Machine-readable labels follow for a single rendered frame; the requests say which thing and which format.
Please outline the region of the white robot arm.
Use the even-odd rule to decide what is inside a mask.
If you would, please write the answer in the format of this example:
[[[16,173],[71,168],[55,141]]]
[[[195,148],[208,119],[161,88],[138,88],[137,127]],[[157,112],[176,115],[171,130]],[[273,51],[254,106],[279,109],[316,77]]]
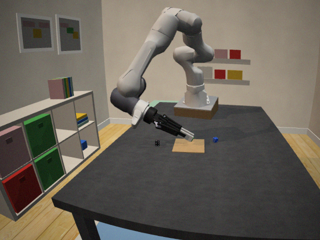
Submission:
[[[173,51],[173,59],[183,67],[186,75],[187,84],[182,103],[191,108],[210,105],[205,90],[204,73],[193,65],[210,62],[214,58],[214,50],[202,39],[202,24],[201,18],[195,13],[173,7],[162,10],[128,70],[119,77],[117,87],[110,96],[110,102],[116,108],[133,117],[133,129],[137,128],[150,108],[149,101],[140,99],[147,86],[142,76],[151,60],[168,48],[177,31],[182,32],[186,45]]]

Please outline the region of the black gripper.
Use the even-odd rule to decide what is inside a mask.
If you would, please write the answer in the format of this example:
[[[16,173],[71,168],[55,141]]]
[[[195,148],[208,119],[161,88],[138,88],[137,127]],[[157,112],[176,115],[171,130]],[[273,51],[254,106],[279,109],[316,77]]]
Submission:
[[[192,139],[194,138],[194,134],[189,132],[188,130],[182,128],[182,125],[178,124],[165,114],[161,115],[157,113],[158,110],[155,109],[154,107],[150,107],[146,114],[144,115],[143,121],[148,123],[148,124],[155,124],[156,129],[165,131],[169,134],[172,134],[174,136],[180,136],[187,141],[191,142]]]

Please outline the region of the tan square mat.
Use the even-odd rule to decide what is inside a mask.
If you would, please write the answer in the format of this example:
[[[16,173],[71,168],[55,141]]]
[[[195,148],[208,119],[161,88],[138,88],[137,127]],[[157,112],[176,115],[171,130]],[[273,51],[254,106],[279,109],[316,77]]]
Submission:
[[[172,149],[173,153],[205,153],[204,139],[193,139],[191,142],[184,138],[176,138]]]

